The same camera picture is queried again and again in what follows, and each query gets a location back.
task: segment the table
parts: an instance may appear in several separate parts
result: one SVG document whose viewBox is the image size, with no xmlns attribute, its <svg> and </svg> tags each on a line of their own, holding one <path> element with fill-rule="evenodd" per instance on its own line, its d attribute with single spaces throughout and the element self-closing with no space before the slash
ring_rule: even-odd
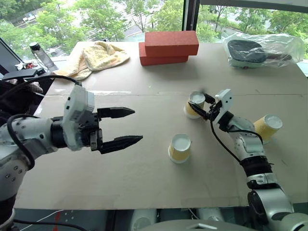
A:
<svg viewBox="0 0 308 231">
<path fill-rule="evenodd" d="M 265 145 L 269 162 L 293 203 L 308 201 L 307 80 L 296 65 L 240 70 L 227 66 L 221 44 L 200 44 L 187 63 L 141 67 L 137 43 L 122 66 L 93 73 L 83 86 L 96 107 L 125 106 L 135 114 L 100 123 L 104 141 L 143 135 L 137 144 L 101 155 L 89 148 L 61 149 L 40 157 L 24 179 L 15 206 L 41 209 L 132 209 L 247 205 L 246 177 L 213 137 L 209 123 L 188 119 L 183 106 L 192 90 L 215 94 L 231 88 L 231 112 L 255 121 L 278 115 L 283 128 Z M 61 116 L 71 83 L 55 80 L 36 115 Z M 228 134 L 217 134 L 230 148 Z M 192 140 L 181 165 L 167 155 L 174 134 Z"/>
</svg>

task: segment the yellow paper cup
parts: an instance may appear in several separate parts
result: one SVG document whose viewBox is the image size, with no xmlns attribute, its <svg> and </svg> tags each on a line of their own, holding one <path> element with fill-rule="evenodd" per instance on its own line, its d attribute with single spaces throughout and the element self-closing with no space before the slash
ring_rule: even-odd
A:
<svg viewBox="0 0 308 231">
<path fill-rule="evenodd" d="M 275 115 L 268 114 L 255 123 L 255 131 L 262 139 L 263 143 L 268 143 L 273 134 L 282 127 L 282 120 Z"/>
<path fill-rule="evenodd" d="M 197 119 L 200 118 L 200 116 L 189 106 L 188 102 L 195 103 L 200 108 L 203 109 L 204 102 L 205 102 L 205 96 L 200 91 L 193 91 L 188 98 L 188 101 L 186 102 L 184 106 L 184 113 L 185 115 L 190 119 Z"/>
<path fill-rule="evenodd" d="M 186 134 L 176 134 L 168 148 L 170 159 L 177 164 L 184 163 L 190 155 L 191 140 Z"/>
</svg>

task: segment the window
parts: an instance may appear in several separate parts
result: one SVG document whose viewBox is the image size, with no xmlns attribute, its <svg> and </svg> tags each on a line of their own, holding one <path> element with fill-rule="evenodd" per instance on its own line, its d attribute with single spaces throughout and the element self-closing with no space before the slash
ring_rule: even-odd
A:
<svg viewBox="0 0 308 231">
<path fill-rule="evenodd" d="M 184 0 L 6 0 L 0 36 L 23 60 L 36 41 L 52 57 L 78 41 L 144 41 L 147 31 L 181 30 Z"/>
<path fill-rule="evenodd" d="M 200 5 L 196 33 L 199 41 L 221 42 L 221 35 L 280 34 L 300 37 L 308 59 L 308 13 L 246 7 Z"/>
</svg>

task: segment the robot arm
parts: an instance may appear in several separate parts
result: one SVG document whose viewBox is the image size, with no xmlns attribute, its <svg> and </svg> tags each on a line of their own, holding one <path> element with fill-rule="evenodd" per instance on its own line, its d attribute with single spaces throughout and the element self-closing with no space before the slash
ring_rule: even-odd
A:
<svg viewBox="0 0 308 231">
<path fill-rule="evenodd" d="M 294 213 L 292 203 L 271 170 L 254 125 L 228 111 L 232 105 L 231 90 L 223 90 L 215 98 L 217 103 L 213 97 L 205 94 L 205 101 L 211 104 L 209 112 L 196 104 L 189 104 L 205 120 L 219 124 L 219 128 L 228 132 L 233 139 L 237 160 L 244 168 L 247 186 L 251 189 L 248 203 L 257 222 L 277 231 L 299 231 L 302 227 L 308 229 L 308 216 Z"/>
<path fill-rule="evenodd" d="M 75 85 L 67 99 L 64 116 L 32 118 L 16 116 L 12 121 L 13 135 L 31 156 L 14 142 L 8 124 L 0 127 L 0 231 L 10 230 L 13 224 L 13 205 L 25 173 L 34 160 L 44 154 L 68 147 L 72 151 L 90 147 L 101 154 L 125 149 L 142 139 L 142 136 L 124 136 L 103 142 L 99 121 L 105 117 L 120 118 L 134 113 L 124 107 L 94 109 L 94 95 Z"/>
</svg>

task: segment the yellow towel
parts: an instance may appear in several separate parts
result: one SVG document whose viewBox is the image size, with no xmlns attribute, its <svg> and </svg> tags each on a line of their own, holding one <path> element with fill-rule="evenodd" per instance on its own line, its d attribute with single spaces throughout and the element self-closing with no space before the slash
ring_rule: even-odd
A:
<svg viewBox="0 0 308 231">
<path fill-rule="evenodd" d="M 76 80 L 83 80 L 92 71 L 104 70 L 116 65 L 120 65 L 129 59 L 126 52 L 108 42 L 81 42 L 77 44 L 70 54 L 64 69 L 56 70 L 56 75 L 72 77 Z"/>
</svg>

